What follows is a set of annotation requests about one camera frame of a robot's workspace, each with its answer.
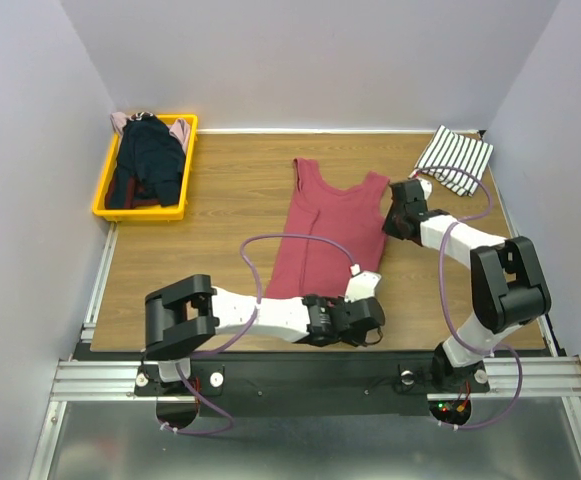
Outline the black white striped tank top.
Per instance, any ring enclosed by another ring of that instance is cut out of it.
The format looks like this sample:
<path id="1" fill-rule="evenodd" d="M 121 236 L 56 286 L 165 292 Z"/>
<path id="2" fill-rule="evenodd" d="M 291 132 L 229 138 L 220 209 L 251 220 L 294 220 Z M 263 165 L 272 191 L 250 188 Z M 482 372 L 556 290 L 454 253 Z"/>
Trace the black white striped tank top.
<path id="1" fill-rule="evenodd" d="M 440 125 L 421 153 L 414 174 L 432 175 L 459 196 L 472 196 L 478 189 L 494 146 L 456 133 Z"/>

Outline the maroon tank top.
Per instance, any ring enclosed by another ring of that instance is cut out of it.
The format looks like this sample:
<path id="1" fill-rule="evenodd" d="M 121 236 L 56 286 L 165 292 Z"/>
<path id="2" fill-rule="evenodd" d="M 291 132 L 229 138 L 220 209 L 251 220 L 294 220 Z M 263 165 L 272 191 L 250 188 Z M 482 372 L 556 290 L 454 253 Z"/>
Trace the maroon tank top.
<path id="1" fill-rule="evenodd" d="M 380 203 L 389 178 L 375 172 L 346 190 L 329 185 L 315 160 L 293 161 L 295 186 L 265 296 L 345 294 L 350 266 L 378 270 L 387 235 Z"/>

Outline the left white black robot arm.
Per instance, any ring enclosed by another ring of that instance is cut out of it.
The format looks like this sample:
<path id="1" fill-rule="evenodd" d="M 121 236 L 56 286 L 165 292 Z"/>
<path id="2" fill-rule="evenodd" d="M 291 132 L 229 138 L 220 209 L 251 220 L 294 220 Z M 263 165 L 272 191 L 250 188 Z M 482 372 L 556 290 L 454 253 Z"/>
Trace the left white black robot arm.
<path id="1" fill-rule="evenodd" d="M 342 297 L 257 298 L 230 292 L 197 274 L 145 297 L 144 358 L 157 363 L 155 379 L 169 393 L 192 382 L 190 356 L 216 335 L 276 337 L 292 344 L 366 346 L 385 314 L 376 298 L 381 275 L 354 273 Z"/>

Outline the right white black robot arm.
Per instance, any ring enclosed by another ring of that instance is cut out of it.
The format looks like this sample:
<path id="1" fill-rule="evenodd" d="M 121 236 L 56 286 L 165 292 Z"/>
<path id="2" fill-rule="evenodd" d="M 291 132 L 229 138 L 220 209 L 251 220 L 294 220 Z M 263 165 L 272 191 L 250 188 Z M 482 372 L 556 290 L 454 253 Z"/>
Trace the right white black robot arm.
<path id="1" fill-rule="evenodd" d="M 488 234 L 443 210 L 430 209 L 430 187 L 421 178 L 390 184 L 391 206 L 383 231 L 439 252 L 439 293 L 450 336 L 434 350 L 430 378 L 436 389 L 452 390 L 510 334 L 548 313 L 551 295 L 530 239 Z M 472 313 L 459 328 L 447 306 L 447 258 L 470 273 Z"/>

